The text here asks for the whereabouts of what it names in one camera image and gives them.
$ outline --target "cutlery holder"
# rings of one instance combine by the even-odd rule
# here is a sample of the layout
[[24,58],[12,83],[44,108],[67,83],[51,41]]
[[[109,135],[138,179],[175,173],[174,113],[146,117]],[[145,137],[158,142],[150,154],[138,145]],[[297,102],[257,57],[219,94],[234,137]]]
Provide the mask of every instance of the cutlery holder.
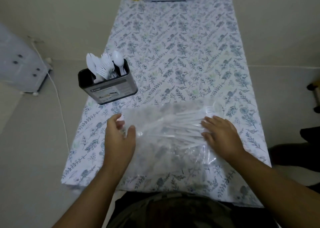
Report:
[[120,69],[114,65],[118,77],[96,84],[93,83],[96,77],[89,69],[81,70],[78,73],[79,87],[100,105],[136,94],[138,92],[137,85],[130,72],[128,62],[126,59],[124,61],[125,75],[121,76]]

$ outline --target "person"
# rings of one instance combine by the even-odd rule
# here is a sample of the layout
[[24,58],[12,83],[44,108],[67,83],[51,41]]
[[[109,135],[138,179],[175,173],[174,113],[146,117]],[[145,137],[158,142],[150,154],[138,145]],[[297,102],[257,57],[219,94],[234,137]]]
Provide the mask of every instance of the person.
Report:
[[[121,114],[115,114],[107,121],[105,159],[101,169],[74,204],[56,222],[54,228],[102,226],[116,186],[135,150],[135,127],[130,126],[127,136],[123,137],[119,129],[124,125],[124,121],[117,121],[120,116]],[[201,124],[210,131],[202,134],[207,143],[243,177],[281,227],[320,227],[318,193],[282,177],[277,171],[246,152],[236,128],[228,120],[217,116],[205,117]],[[182,195],[168,206],[174,195],[171,199],[168,195],[166,197],[160,201],[153,199],[154,202],[150,202],[149,198],[148,202],[136,202],[137,205],[125,207],[112,218],[108,227],[248,227],[236,224],[234,220],[228,223],[226,219],[222,219],[228,216],[228,212],[223,210],[227,210],[227,207],[209,198],[205,201],[204,197]],[[265,223],[264,220],[254,222],[255,227],[262,227]]]

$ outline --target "leaf pattern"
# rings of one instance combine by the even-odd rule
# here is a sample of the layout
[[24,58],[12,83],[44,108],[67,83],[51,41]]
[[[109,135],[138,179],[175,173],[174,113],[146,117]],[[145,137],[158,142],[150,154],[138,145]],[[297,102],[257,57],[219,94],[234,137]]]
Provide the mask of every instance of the leaf pattern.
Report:
[[[270,165],[232,0],[122,0],[105,52],[114,50],[128,61],[138,92],[106,105],[88,98],[62,183],[86,186],[93,179],[107,153],[104,130],[111,115],[125,108],[197,98],[219,102],[246,150]],[[241,197],[242,205],[261,206],[230,166],[214,161],[200,169],[184,167],[162,175],[124,176],[118,189],[179,190],[225,202],[239,202]]]

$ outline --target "left hand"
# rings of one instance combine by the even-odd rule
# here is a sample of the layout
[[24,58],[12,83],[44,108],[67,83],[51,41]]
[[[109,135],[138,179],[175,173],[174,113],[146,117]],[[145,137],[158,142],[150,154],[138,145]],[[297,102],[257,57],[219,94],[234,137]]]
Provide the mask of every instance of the left hand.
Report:
[[104,140],[103,165],[112,171],[116,178],[122,178],[126,171],[136,146],[136,129],[134,125],[128,129],[127,137],[120,132],[124,121],[117,121],[121,114],[111,116],[107,121],[106,136]]

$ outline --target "hand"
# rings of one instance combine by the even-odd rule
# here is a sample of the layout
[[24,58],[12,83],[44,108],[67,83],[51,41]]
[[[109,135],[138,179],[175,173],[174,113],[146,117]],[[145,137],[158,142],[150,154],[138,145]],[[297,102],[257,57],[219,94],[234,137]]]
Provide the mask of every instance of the hand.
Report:
[[119,181],[132,159],[136,146],[135,127],[130,126],[127,137],[124,137],[119,131],[124,125],[124,121],[117,121],[120,117],[121,114],[115,114],[107,121],[103,161],[103,166],[110,169]]
[[238,155],[245,153],[237,129],[230,121],[218,116],[205,117],[205,120],[201,124],[211,133],[201,134],[220,157],[230,162],[234,157],[238,158]]

